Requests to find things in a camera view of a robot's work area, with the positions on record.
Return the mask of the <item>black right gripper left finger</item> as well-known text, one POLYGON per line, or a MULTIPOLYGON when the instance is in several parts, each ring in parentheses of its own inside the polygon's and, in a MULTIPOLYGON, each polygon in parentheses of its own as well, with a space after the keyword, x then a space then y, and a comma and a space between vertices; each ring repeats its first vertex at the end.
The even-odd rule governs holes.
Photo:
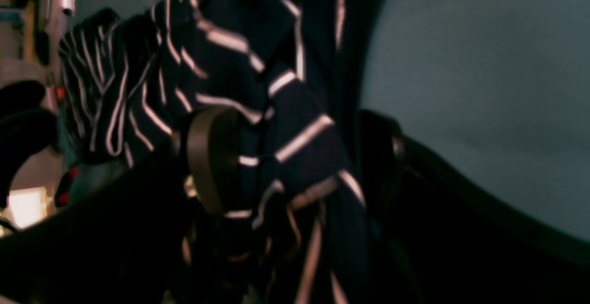
POLYGON ((1 295, 20 304, 158 304, 193 207, 209 215, 237 190, 240 115, 206 107, 160 148, 55 215, 1 239, 1 295))

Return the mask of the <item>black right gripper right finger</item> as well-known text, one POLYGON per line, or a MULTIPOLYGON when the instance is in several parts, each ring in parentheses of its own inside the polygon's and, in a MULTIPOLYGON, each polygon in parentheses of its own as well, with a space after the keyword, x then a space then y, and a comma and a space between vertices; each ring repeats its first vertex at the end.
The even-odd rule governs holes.
POLYGON ((533 220, 360 112, 376 304, 587 304, 589 245, 533 220))

